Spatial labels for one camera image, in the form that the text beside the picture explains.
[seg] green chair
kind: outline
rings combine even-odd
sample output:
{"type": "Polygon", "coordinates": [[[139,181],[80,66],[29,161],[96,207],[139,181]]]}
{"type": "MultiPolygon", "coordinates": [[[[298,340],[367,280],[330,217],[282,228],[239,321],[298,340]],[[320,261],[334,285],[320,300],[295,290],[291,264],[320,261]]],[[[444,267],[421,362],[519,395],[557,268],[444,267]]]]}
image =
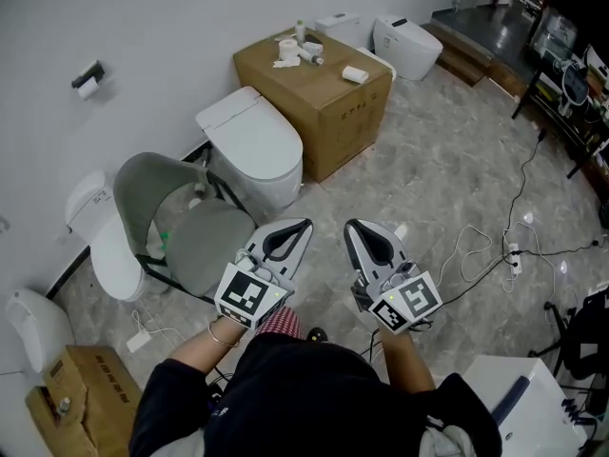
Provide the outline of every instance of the green chair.
{"type": "Polygon", "coordinates": [[[246,246],[258,227],[226,182],[213,172],[152,152],[133,156],[121,167],[114,199],[131,252],[144,272],[211,304],[213,300],[205,294],[220,282],[226,264],[234,261],[237,250],[246,246]],[[204,178],[215,198],[188,211],[168,236],[165,258],[150,257],[147,235],[157,209],[174,190],[204,178]],[[167,268],[171,278],[153,267],[167,268]]]}

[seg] black shoe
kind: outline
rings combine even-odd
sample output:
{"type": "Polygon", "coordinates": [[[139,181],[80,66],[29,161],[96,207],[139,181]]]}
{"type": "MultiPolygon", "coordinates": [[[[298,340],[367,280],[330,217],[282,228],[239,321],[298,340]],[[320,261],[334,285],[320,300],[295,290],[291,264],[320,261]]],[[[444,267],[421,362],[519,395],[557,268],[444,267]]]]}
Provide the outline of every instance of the black shoe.
{"type": "Polygon", "coordinates": [[[309,342],[327,342],[327,333],[323,328],[315,327],[308,332],[306,340],[309,342]]]}

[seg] toilet paper holder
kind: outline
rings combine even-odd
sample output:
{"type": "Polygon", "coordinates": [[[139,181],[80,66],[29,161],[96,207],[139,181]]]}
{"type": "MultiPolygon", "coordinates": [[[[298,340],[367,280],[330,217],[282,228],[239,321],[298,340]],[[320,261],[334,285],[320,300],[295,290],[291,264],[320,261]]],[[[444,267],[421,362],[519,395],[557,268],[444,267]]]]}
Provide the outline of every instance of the toilet paper holder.
{"type": "Polygon", "coordinates": [[[91,78],[94,78],[95,83],[99,84],[105,75],[106,72],[104,71],[102,64],[99,61],[94,61],[85,70],[83,70],[80,73],[80,76],[72,81],[71,84],[74,89],[79,89],[91,78]]]}

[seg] person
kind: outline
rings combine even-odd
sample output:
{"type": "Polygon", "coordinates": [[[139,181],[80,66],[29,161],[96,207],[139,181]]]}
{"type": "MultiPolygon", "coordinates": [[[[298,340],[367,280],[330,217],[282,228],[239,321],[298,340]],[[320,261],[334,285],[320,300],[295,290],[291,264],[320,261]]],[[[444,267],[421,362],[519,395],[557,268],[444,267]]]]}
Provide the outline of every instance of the person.
{"type": "Polygon", "coordinates": [[[497,426],[460,376],[436,388],[408,332],[379,327],[390,385],[349,349],[304,338],[275,312],[210,402],[206,376],[246,329],[220,317],[150,375],[131,457],[501,455],[497,426]]]}

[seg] toilet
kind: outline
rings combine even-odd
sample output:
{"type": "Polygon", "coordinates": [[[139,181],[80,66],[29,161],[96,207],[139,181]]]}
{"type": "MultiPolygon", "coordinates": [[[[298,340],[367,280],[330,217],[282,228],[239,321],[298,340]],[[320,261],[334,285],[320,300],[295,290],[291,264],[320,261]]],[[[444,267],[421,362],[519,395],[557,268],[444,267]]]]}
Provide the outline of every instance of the toilet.
{"type": "Polygon", "coordinates": [[[272,209],[296,200],[303,179],[303,142],[258,91],[238,89],[196,120],[247,193],[272,209]]]}
{"type": "Polygon", "coordinates": [[[30,289],[17,289],[5,306],[7,320],[24,344],[31,368],[42,373],[66,346],[74,345],[68,316],[51,300],[30,289]]]}
{"type": "Polygon", "coordinates": [[[373,34],[377,55],[407,80],[422,80],[442,52],[442,43],[436,37],[397,15],[378,17],[373,34]]]}
{"type": "Polygon", "coordinates": [[[391,81],[396,80],[396,69],[387,61],[373,54],[365,47],[359,46],[362,39],[360,16],[357,13],[336,13],[315,21],[315,30],[343,44],[357,49],[362,54],[377,60],[391,70],[391,81]]]}
{"type": "Polygon", "coordinates": [[[66,224],[90,246],[95,277],[112,298],[134,302],[145,292],[167,289],[165,283],[145,274],[133,256],[112,184],[102,171],[83,179],[69,196],[66,224]]]}

